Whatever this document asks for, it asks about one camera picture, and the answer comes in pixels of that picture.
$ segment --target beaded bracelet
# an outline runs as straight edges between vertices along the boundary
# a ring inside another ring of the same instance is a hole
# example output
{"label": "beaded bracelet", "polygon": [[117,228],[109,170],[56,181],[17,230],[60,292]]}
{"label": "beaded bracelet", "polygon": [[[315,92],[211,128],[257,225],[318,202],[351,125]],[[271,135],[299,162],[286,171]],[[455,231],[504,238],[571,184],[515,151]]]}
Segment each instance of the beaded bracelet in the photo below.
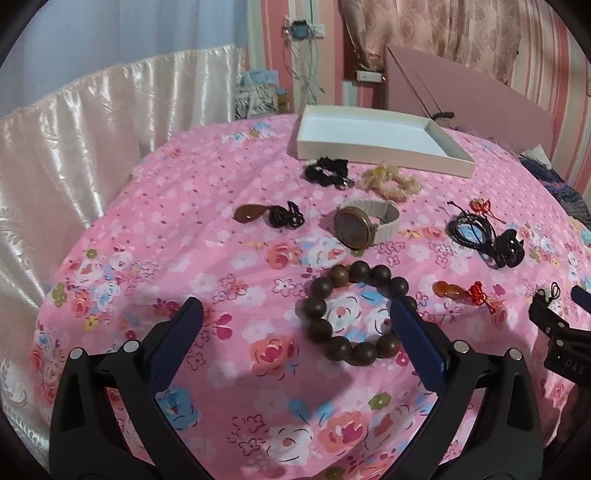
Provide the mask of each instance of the beaded bracelet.
{"label": "beaded bracelet", "polygon": [[[366,262],[357,261],[349,268],[335,265],[329,270],[327,277],[315,278],[310,285],[310,296],[303,302],[303,311],[310,320],[308,338],[314,343],[324,344],[324,355],[332,361],[347,361],[358,367],[373,364],[376,358],[392,358],[400,350],[400,340],[393,333],[383,333],[376,344],[361,342],[352,345],[344,336],[333,336],[333,327],[324,318],[327,311],[326,299],[335,288],[344,287],[347,283],[365,282],[372,287],[386,287],[392,298],[404,297],[408,293],[408,282],[402,277],[392,278],[392,272],[386,265],[370,268]],[[417,308],[414,298],[406,296],[408,301]]]}

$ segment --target beige scrunchie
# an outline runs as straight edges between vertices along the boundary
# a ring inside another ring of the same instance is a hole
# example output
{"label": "beige scrunchie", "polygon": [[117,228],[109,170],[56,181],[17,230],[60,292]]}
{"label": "beige scrunchie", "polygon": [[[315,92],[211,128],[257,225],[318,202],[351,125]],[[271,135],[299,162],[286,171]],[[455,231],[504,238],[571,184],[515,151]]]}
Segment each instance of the beige scrunchie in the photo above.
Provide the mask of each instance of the beige scrunchie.
{"label": "beige scrunchie", "polygon": [[[388,186],[391,180],[398,185]],[[374,189],[386,200],[395,202],[405,202],[423,188],[416,177],[405,175],[394,165],[380,165],[364,172],[357,185],[362,190]]]}

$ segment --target wristwatch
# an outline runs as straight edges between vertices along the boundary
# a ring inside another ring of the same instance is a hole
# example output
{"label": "wristwatch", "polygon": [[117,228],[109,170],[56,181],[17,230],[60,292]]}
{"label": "wristwatch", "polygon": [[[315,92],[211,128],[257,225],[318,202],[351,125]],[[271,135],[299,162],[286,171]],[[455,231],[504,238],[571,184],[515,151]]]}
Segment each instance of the wristwatch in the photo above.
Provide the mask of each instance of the wristwatch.
{"label": "wristwatch", "polygon": [[[381,220],[372,223],[370,217]],[[349,200],[339,206],[335,215],[335,235],[352,250],[390,240],[398,233],[400,211],[396,203],[384,200]]]}

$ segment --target watch strap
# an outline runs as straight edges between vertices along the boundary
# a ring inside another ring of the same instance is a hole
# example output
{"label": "watch strap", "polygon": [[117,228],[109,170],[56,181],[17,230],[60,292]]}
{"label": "watch strap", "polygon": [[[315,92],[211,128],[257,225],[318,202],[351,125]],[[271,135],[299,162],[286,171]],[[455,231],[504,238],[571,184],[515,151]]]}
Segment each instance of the watch strap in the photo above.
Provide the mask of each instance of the watch strap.
{"label": "watch strap", "polygon": [[370,217],[379,218],[383,223],[375,225],[373,245],[390,240],[398,233],[400,210],[395,202],[384,200],[352,199],[344,202],[341,207],[356,207]]}

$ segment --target floral pattern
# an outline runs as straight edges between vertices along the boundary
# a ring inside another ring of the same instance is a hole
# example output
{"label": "floral pattern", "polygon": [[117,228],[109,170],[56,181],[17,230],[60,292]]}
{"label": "floral pattern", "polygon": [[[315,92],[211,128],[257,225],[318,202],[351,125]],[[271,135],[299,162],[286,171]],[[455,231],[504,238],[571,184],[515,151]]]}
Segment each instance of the floral pattern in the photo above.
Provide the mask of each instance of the floral pattern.
{"label": "floral pattern", "polygon": [[[543,368],[528,308],[538,288],[557,281],[563,295],[552,303],[554,311],[575,328],[590,329],[591,318],[579,314],[567,294],[575,284],[591,291],[584,230],[510,155],[451,132],[475,159],[474,176],[415,172],[423,190],[399,205],[400,232],[352,252],[332,235],[331,212],[346,199],[374,194],[302,179],[300,162],[286,153],[295,122],[275,116],[199,127],[135,169],[64,260],[39,313],[30,361],[44,418],[50,421],[68,352],[77,346],[91,355],[117,351],[173,319],[194,296],[203,303],[203,327],[156,401],[210,474],[377,480],[428,415],[433,395],[404,349],[367,368],[330,362],[307,340],[300,317],[311,280],[361,257],[405,277],[419,315],[450,339],[497,355],[527,347],[543,430],[550,435],[571,384]],[[350,175],[367,168],[351,164]],[[446,222],[456,213],[447,202],[466,207],[476,196],[490,199],[496,216],[508,222],[492,220],[497,231],[515,228],[524,240],[526,256],[517,268],[490,269],[447,236]],[[272,229],[264,218],[245,225],[233,220],[244,203],[288,200],[306,218],[300,228]],[[437,297],[432,287],[438,280],[464,288],[480,280],[495,313]],[[388,299],[365,284],[335,289],[327,307],[333,330],[353,342],[374,342],[390,328]],[[132,453],[149,461],[121,398],[111,391],[109,398]],[[479,406],[475,400],[466,425]],[[465,430],[446,458],[462,451]]]}

